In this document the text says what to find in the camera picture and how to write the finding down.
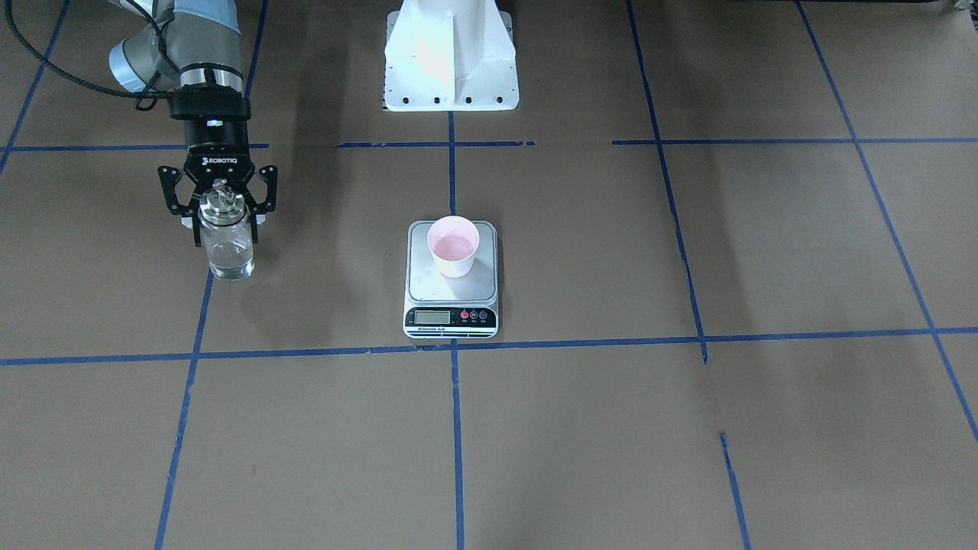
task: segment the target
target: scale display screen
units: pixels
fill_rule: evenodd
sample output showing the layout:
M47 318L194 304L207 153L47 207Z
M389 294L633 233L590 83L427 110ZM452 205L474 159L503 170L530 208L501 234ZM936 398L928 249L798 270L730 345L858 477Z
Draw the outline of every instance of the scale display screen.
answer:
M415 322L419 325L447 325L452 322L451 311L415 311Z

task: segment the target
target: cup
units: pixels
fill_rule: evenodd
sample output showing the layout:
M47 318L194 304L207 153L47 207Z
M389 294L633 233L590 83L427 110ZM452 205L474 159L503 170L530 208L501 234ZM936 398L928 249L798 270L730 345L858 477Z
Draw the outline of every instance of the cup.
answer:
M431 224L428 249L438 272L458 279L471 270L479 248L479 230L461 216L445 216Z

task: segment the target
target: gray robot arm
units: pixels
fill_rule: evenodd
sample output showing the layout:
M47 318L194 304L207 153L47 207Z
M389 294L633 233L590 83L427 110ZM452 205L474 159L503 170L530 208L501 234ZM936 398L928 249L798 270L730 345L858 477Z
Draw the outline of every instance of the gray robot arm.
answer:
M268 188L265 200L257 201L247 188L255 173L247 136L251 106L243 94L241 31L234 0L109 1L155 22L111 50L115 79L130 92L168 92L170 116L184 122L183 172L172 166L157 171L167 209L189 218L199 246L200 199L211 188L226 186L244 197L256 242L258 216L275 210L278 169L257 170ZM183 173L195 185L185 205L176 194Z

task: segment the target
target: digital kitchen scale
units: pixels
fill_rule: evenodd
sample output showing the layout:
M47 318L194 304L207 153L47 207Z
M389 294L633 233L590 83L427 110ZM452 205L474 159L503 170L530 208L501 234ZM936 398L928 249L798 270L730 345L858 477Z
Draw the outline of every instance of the digital kitchen scale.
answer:
M496 228L473 221L479 248L471 270L458 279L442 275L427 246L434 221L408 229L404 284L404 334L411 338L491 338L499 332L499 270Z

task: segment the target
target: transparent bottle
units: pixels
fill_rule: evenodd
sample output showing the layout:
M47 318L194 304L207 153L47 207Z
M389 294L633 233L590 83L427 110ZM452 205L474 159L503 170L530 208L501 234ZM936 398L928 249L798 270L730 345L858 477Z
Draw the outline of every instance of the transparent bottle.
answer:
M200 243L215 277L238 281L251 275L254 248L245 198L229 190L227 180L216 180L200 199Z

